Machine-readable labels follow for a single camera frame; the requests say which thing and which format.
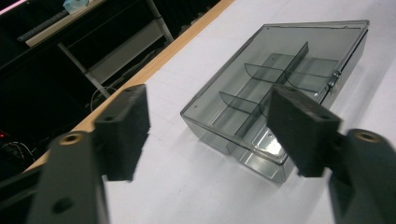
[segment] transparent storage container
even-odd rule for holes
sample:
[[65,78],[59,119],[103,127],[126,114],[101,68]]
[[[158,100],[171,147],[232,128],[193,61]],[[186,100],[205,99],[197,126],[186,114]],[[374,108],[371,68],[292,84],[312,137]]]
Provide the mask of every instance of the transparent storage container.
[[266,127],[271,86],[296,88],[329,107],[362,55],[368,26],[368,21],[264,25],[181,117],[203,142],[282,183],[294,165]]

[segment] table surface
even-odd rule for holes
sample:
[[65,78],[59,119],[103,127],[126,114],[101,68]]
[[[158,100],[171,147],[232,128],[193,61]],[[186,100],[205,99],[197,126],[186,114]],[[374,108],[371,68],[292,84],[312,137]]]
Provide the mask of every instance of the table surface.
[[[221,1],[123,86],[147,84],[151,129],[134,181],[106,182],[112,223],[334,223],[330,172],[307,179],[294,170],[275,184],[200,142],[179,112],[265,23],[369,20],[363,55],[331,111],[344,120],[341,133],[363,128],[396,146],[395,11],[393,0]],[[74,130],[91,131],[113,98]]]

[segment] cable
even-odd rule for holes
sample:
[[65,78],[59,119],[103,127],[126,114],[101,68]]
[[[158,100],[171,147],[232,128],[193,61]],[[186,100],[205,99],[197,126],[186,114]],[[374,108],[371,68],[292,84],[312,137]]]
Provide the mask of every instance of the cable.
[[101,89],[97,89],[97,90],[93,93],[93,95],[92,95],[92,97],[91,97],[91,102],[90,102],[91,112],[93,111],[93,108],[92,108],[93,97],[95,96],[95,94],[96,94],[97,92],[101,91],[102,89],[105,89],[105,90],[111,89],[111,90],[113,90],[113,91],[116,91],[116,90],[117,90],[116,88],[112,88],[112,87],[103,87],[103,88],[101,88]]
[[27,147],[24,143],[21,143],[21,142],[13,142],[13,143],[23,145],[24,148],[25,148],[25,149],[29,152],[29,154],[32,156],[33,161],[35,161],[35,157],[33,156],[33,153],[32,153],[32,151],[29,149],[29,147]]
[[16,147],[16,148],[20,151],[21,157],[22,157],[22,159],[24,160],[24,156],[23,156],[22,150],[21,150],[21,148],[20,148],[18,145],[16,145],[16,144],[13,143],[13,142],[10,142],[10,143],[4,144],[1,148],[7,147],[7,146],[14,146],[14,147]]

